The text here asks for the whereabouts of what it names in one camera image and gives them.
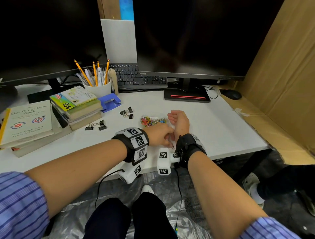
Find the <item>black monitor screen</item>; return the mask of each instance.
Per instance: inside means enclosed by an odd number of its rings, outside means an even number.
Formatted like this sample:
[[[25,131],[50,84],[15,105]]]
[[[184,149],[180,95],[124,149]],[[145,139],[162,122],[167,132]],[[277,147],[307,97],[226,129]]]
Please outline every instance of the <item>black monitor screen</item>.
[[[2,83],[66,76],[74,59],[106,64],[97,0],[3,0],[1,9]]]
[[[139,71],[243,77],[283,1],[133,0]]]

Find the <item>striped shirt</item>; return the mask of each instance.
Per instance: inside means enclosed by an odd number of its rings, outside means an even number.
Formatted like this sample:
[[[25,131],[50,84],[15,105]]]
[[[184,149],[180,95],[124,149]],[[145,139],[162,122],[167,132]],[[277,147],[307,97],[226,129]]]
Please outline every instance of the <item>striped shirt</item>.
[[[0,239],[41,238],[49,223],[39,185],[19,172],[0,174]],[[258,218],[239,239],[300,239],[276,219]]]

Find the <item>person's right hand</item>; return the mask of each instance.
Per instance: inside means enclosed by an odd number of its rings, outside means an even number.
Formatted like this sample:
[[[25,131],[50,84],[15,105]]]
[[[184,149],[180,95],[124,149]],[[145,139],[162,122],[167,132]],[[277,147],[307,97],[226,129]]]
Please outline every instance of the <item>person's right hand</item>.
[[[167,116],[171,124],[175,126],[175,142],[178,141],[180,135],[189,134],[189,119],[184,111],[171,110],[171,113],[167,114]]]

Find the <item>black mouse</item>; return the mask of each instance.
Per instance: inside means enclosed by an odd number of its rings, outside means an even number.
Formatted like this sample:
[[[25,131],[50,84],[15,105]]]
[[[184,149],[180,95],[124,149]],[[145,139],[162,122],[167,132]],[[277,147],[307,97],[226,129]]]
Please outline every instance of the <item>black mouse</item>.
[[[239,100],[242,98],[241,93],[239,93],[237,90],[220,90],[220,92],[231,100]]]

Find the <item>white shoe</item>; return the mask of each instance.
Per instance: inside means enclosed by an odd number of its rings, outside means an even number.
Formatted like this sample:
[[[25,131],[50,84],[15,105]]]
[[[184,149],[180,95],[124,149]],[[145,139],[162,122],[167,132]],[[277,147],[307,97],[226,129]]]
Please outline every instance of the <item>white shoe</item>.
[[[142,187],[142,190],[141,190],[141,193],[152,193],[152,194],[154,194],[154,191],[153,191],[153,189],[150,187],[150,185],[144,185],[143,187]]]
[[[251,186],[253,186],[254,184],[259,184],[259,183],[260,183],[260,181],[259,181],[258,177],[256,176],[256,174],[254,174],[254,173],[251,173],[250,175],[248,175],[248,177],[245,178],[245,180],[243,181],[244,190],[245,190],[245,192],[248,193],[248,195],[251,198],[253,198],[252,195],[251,195],[251,192],[250,192]],[[264,208],[264,203],[258,204],[258,206],[260,206],[261,209],[263,209]]]

